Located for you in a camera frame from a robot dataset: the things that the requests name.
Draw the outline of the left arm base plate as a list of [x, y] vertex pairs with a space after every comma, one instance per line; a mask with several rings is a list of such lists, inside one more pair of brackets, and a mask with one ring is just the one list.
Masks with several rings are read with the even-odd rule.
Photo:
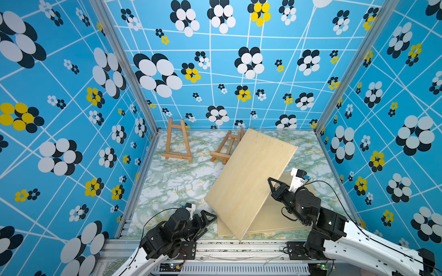
[[195, 241], [178, 241], [172, 245], [172, 248], [168, 252], [169, 259], [178, 260], [194, 260], [196, 256]]

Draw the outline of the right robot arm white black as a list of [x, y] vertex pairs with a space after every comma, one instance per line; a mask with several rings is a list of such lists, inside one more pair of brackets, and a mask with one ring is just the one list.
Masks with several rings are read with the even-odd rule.
[[351, 219], [322, 207], [321, 199], [306, 187], [292, 192], [277, 179], [268, 178], [268, 183], [272, 198], [311, 228], [304, 245], [288, 247], [289, 253], [317, 261], [343, 261], [378, 276], [430, 276], [436, 271], [433, 252], [406, 248], [362, 229]]

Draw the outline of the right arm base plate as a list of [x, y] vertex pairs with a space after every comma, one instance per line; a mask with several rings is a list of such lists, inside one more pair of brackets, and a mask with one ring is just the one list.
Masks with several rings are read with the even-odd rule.
[[288, 241], [283, 252], [289, 256], [291, 261], [324, 261], [326, 258], [317, 253], [309, 253], [305, 249], [304, 241]]

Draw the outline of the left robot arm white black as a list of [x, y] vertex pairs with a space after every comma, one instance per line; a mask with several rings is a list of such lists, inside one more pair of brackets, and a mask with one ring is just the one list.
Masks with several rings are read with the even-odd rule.
[[167, 221], [142, 236], [138, 248], [114, 272], [115, 276], [151, 276], [165, 261], [175, 260], [176, 268], [195, 258], [196, 242], [207, 233], [217, 215], [205, 210], [191, 214], [191, 204], [173, 210]]

